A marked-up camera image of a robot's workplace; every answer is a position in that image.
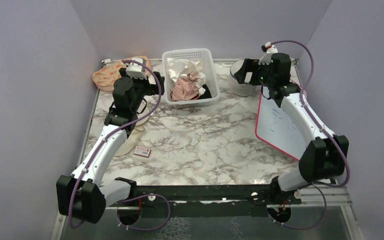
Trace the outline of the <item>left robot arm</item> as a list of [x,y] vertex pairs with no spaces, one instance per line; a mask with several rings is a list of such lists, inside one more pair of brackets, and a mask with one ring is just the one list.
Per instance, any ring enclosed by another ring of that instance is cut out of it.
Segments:
[[105,209],[119,201],[129,206],[137,200],[134,180],[117,177],[102,186],[102,179],[115,153],[141,121],[138,115],[143,113],[140,106],[145,96],[157,95],[161,101],[165,78],[152,71],[152,84],[143,72],[121,69],[120,75],[114,82],[113,102],[97,142],[69,176],[61,175],[56,182],[58,211],[67,216],[73,229],[85,222],[97,223]]

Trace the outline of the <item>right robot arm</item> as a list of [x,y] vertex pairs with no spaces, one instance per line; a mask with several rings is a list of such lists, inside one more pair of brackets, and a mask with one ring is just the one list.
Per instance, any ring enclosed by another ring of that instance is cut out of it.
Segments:
[[291,66],[288,54],[267,53],[261,60],[244,59],[242,66],[233,74],[239,84],[244,84],[246,75],[250,73],[250,85],[267,88],[268,99],[289,116],[306,145],[298,167],[272,179],[268,196],[276,204],[282,203],[300,188],[348,171],[348,139],[335,134],[315,114],[303,87],[291,81]]

